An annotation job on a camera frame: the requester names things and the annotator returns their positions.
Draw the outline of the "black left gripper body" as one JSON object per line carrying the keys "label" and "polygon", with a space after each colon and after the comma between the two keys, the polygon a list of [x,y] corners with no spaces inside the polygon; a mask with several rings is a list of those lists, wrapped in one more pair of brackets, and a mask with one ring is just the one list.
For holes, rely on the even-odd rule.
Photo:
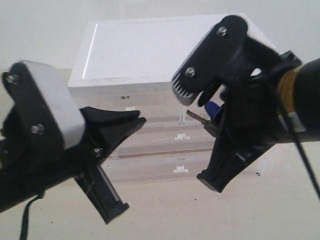
{"label": "black left gripper body", "polygon": [[102,138],[87,132],[86,120],[51,66],[14,63],[1,76],[13,101],[0,133],[0,210],[74,179],[105,223],[123,214],[124,203],[105,174]]}

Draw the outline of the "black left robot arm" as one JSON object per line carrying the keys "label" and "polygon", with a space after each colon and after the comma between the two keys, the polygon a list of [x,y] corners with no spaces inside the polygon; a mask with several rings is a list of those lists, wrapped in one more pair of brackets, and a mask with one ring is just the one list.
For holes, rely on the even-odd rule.
{"label": "black left robot arm", "polygon": [[140,111],[78,107],[51,65],[20,60],[1,81],[13,106],[0,133],[0,209],[6,211],[75,179],[105,223],[124,203],[102,163],[146,119]]}

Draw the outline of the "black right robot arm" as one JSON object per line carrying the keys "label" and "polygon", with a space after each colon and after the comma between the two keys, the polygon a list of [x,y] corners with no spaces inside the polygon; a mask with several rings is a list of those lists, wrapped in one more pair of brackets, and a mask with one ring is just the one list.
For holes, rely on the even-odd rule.
{"label": "black right robot arm", "polygon": [[205,106],[215,93],[222,105],[204,124],[214,138],[206,169],[197,179],[222,192],[276,144],[294,143],[316,191],[320,187],[302,143],[320,139],[320,61],[302,63],[249,35],[241,16],[216,23],[171,80],[184,106]]}

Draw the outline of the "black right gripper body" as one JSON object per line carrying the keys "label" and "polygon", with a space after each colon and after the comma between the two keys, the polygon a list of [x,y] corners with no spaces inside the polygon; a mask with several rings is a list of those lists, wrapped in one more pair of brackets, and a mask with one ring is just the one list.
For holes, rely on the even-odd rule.
{"label": "black right gripper body", "polygon": [[[292,140],[277,84],[302,64],[291,51],[282,54],[248,34],[247,22],[228,15],[199,41],[173,76],[172,91],[185,106],[204,106],[223,87],[222,107],[236,147],[239,173],[278,143]],[[215,138],[211,118],[204,129]]]}

